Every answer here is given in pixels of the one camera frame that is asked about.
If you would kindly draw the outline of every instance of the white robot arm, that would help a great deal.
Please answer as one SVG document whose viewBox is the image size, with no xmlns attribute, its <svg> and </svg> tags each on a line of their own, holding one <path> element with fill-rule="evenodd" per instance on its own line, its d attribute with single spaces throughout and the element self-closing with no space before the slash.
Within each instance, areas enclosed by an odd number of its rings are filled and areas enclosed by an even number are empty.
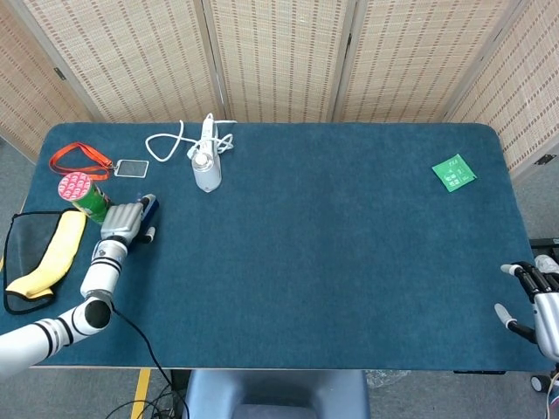
<svg viewBox="0 0 559 419">
<path fill-rule="evenodd" d="M 526 262 L 504 264 L 501 270 L 517 277 L 532 304 L 535 328 L 520 324 L 501 304 L 495 312 L 513 333 L 537 345 L 553 362 L 559 362 L 559 275 L 543 272 Z"/>
<path fill-rule="evenodd" d="M 101 227 L 101 240 L 93 251 L 92 263 L 80 291 L 85 301 L 56 319 L 42 319 L 0 336 L 0 381 L 105 329 L 113 312 L 113 292 L 121 265 L 134 239 L 153 240 L 155 229 L 136 237 L 157 209 L 153 195 L 137 203 L 109 208 Z"/>
</svg>

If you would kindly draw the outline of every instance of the gray carpet floor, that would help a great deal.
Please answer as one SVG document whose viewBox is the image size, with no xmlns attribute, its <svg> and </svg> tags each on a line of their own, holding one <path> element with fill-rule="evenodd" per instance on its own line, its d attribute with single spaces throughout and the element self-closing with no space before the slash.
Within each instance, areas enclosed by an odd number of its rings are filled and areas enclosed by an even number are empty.
<svg viewBox="0 0 559 419">
<path fill-rule="evenodd" d="M 0 141 L 0 242 L 24 201 L 32 171 L 32 164 Z M 539 176 L 517 185 L 519 206 L 531 237 L 559 236 L 557 218 L 547 216 L 556 213 L 559 162 Z M 134 398 L 137 378 L 137 371 L 123 369 L 32 369 L 0 383 L 0 419 L 102 419 Z M 148 399 L 164 386 L 154 371 Z M 543 418 L 545 400 L 531 389 L 529 374 L 451 372 L 371 372 L 369 398 L 375 419 L 535 419 Z M 112 417 L 128 419 L 130 412 L 127 407 Z"/>
</svg>

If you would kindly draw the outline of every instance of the yellow tape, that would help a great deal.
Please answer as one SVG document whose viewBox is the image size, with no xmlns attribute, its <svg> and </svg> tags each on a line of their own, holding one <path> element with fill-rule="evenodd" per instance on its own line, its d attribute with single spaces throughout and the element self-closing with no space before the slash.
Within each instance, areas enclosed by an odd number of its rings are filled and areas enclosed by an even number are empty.
<svg viewBox="0 0 559 419">
<path fill-rule="evenodd" d="M 146 400 L 148 396 L 148 386 L 149 386 L 149 376 L 151 375 L 151 369 L 142 368 L 140 374 L 138 375 L 138 384 L 136 386 L 136 395 L 134 400 Z M 130 419 L 143 419 L 142 411 L 145 409 L 146 403 L 135 402 L 132 406 L 132 415 Z"/>
</svg>

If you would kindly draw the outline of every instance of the pink can lid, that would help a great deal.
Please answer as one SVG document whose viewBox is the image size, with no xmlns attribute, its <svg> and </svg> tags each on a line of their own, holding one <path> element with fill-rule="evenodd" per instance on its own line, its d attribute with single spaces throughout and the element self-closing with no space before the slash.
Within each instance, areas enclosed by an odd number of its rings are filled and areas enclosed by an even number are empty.
<svg viewBox="0 0 559 419">
<path fill-rule="evenodd" d="M 67 201 L 77 201 L 87 195 L 91 184 L 91 179 L 85 173 L 69 173 L 59 183 L 59 195 Z"/>
</svg>

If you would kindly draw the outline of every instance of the table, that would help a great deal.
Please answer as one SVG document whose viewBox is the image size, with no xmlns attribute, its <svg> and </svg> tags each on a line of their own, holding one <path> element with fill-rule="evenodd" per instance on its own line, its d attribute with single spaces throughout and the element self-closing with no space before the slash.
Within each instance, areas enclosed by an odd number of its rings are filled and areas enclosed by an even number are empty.
<svg viewBox="0 0 559 419">
<path fill-rule="evenodd" d="M 221 129 L 221 135 L 227 134 Z M 144 139 L 178 124 L 56 126 L 24 210 L 62 210 L 50 156 L 83 141 L 118 159 L 150 160 L 144 180 L 100 186 L 117 203 L 154 193 L 151 245 L 124 263 L 115 304 L 151 339 L 165 367 L 540 370 L 535 346 L 493 312 L 531 324 L 503 263 L 531 258 L 496 133 L 478 124 L 237 124 L 223 182 L 194 183 L 187 145 L 167 163 Z M 196 138 L 199 124 L 187 124 Z M 166 155 L 171 140 L 154 140 Z M 460 153 L 478 179 L 448 193 L 431 167 Z M 87 163 L 68 155 L 62 163 Z M 56 317 L 79 286 L 99 227 L 88 223 L 55 304 L 0 313 L 0 333 Z M 45 361 L 152 366 L 134 331 L 106 331 Z"/>
</svg>

